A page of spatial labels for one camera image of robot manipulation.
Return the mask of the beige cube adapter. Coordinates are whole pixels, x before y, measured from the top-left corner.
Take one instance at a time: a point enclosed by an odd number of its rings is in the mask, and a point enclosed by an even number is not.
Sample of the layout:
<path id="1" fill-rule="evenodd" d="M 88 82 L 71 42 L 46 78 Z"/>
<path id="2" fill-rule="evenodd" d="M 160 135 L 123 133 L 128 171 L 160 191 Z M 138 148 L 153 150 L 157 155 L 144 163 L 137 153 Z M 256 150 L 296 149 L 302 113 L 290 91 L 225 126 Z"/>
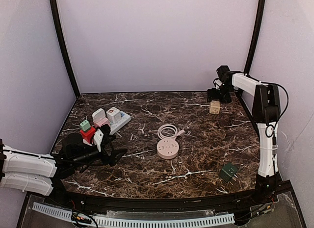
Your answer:
<path id="1" fill-rule="evenodd" d="M 218 115 L 220 112 L 220 101 L 212 100 L 209 105 L 210 114 Z"/>

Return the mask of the red cube socket adapter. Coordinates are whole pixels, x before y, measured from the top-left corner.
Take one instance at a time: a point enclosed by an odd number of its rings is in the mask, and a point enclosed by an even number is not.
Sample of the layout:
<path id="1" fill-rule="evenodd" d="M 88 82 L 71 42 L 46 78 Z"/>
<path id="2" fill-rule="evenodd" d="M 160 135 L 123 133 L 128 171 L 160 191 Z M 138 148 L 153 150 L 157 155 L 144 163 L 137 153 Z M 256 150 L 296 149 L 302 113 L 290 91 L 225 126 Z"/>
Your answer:
<path id="1" fill-rule="evenodd" d="M 96 132 L 96 129 L 94 127 L 91 127 L 86 132 L 81 129 L 80 133 L 83 137 L 83 143 L 92 146 L 93 145 L 93 137 L 94 137 L 95 132 Z"/>

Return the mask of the white cube tiger adapter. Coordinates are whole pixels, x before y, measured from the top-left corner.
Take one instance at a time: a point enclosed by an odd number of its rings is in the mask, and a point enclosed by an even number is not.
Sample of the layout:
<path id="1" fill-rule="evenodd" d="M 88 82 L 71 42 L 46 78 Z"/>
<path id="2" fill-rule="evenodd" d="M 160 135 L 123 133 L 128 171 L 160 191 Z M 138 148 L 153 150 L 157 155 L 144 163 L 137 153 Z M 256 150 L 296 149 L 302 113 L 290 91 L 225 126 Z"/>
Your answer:
<path id="1" fill-rule="evenodd" d="M 111 123 L 117 123 L 121 120 L 121 112 L 118 108 L 112 107 L 109 110 L 106 111 L 107 118 Z"/>

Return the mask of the white power strip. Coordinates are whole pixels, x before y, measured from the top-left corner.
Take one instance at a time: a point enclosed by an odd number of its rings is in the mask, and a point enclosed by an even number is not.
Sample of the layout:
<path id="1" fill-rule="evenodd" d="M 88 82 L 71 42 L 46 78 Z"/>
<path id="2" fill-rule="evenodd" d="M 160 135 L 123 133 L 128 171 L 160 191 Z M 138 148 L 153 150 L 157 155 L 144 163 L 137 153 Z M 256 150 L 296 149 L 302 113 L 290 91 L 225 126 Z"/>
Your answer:
<path id="1" fill-rule="evenodd" d="M 122 116 L 121 120 L 115 124 L 110 122 L 110 128 L 111 128 L 110 135 L 115 134 L 117 131 L 119 131 L 123 126 L 125 126 L 131 120 L 130 115 L 126 114 L 123 111 L 120 111 L 120 112 L 121 112 L 121 116 Z"/>

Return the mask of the small white adapter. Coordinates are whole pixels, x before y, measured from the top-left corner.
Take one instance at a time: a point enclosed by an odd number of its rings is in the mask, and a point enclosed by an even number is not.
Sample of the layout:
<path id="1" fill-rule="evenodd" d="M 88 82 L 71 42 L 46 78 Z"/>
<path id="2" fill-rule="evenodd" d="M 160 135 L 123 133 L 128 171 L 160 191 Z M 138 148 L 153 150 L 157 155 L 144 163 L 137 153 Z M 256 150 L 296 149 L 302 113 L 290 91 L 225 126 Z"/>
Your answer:
<path id="1" fill-rule="evenodd" d="M 105 118 L 105 111 L 102 108 L 99 108 L 92 114 L 92 118 L 94 122 L 99 122 L 103 118 Z"/>

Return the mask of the mint green usb charger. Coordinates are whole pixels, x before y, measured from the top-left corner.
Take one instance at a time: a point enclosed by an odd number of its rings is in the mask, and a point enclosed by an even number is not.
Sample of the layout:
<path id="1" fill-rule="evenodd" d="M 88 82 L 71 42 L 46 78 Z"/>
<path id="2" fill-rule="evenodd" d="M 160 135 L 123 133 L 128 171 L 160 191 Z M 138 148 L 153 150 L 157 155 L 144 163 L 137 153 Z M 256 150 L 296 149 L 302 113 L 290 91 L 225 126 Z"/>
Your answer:
<path id="1" fill-rule="evenodd" d="M 84 120 L 80 123 L 80 127 L 83 132 L 88 132 L 91 128 L 91 125 L 88 120 Z"/>

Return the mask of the pink round socket hub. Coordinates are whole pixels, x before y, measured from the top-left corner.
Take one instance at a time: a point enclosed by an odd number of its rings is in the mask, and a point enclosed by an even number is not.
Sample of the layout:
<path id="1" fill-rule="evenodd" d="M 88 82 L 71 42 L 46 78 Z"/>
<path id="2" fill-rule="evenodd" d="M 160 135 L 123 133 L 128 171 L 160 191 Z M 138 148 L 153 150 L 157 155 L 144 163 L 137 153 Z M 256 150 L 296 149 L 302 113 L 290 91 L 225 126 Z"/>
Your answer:
<path id="1" fill-rule="evenodd" d="M 178 155 L 179 148 L 176 140 L 162 139 L 157 143 L 157 154 L 163 159 L 173 159 Z"/>

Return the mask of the dark green cube adapter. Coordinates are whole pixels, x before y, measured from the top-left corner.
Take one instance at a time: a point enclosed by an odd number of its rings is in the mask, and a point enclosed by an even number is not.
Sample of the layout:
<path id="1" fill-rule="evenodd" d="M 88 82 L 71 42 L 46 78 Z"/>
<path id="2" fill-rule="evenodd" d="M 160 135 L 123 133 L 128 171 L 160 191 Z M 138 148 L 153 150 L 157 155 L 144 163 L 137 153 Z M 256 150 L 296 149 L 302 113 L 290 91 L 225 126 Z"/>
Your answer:
<path id="1" fill-rule="evenodd" d="M 218 175 L 224 182 L 228 183 L 237 172 L 238 168 L 229 162 L 221 168 Z"/>

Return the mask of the pink cube socket adapter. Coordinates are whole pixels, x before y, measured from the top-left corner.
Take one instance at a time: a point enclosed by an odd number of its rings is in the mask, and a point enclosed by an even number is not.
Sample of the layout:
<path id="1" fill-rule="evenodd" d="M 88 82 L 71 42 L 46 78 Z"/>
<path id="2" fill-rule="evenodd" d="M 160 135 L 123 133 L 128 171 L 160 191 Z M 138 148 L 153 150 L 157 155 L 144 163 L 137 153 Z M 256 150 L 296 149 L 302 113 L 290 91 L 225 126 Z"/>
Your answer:
<path id="1" fill-rule="evenodd" d="M 95 128 L 101 127 L 104 125 L 110 125 L 109 119 L 107 117 L 104 117 L 103 119 L 98 120 L 98 121 L 94 120 L 93 123 L 94 123 Z"/>

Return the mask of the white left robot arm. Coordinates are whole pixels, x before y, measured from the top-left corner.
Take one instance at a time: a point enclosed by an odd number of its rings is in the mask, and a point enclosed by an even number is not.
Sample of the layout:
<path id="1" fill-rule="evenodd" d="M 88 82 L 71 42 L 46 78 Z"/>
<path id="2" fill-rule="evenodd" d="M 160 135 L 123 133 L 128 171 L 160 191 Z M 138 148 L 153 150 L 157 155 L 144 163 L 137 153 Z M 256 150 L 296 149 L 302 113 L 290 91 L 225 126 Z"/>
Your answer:
<path id="1" fill-rule="evenodd" d="M 115 149 L 115 136 L 96 133 L 96 143 L 86 144 L 78 133 L 62 140 L 59 153 L 36 154 L 0 145 L 0 186 L 35 192 L 44 196 L 62 189 L 62 179 L 89 167 L 115 166 L 127 149 Z"/>

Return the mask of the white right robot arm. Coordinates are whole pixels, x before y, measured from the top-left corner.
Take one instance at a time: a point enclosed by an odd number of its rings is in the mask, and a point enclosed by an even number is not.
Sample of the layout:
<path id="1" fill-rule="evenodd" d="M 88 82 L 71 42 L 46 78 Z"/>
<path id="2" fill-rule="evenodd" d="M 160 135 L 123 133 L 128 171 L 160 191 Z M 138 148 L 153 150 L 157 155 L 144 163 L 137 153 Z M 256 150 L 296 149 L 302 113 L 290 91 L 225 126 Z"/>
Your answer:
<path id="1" fill-rule="evenodd" d="M 261 189 L 275 188 L 278 182 L 277 166 L 277 132 L 278 122 L 288 108 L 289 97 L 284 110 L 281 110 L 279 88 L 277 83 L 257 80 L 247 73 L 231 71 L 227 65 L 217 70 L 218 78 L 214 87 L 207 90 L 208 101 L 230 103 L 231 93 L 241 99 L 243 92 L 253 97 L 252 110 L 248 117 L 259 135 L 260 165 L 257 174 L 256 187 Z"/>

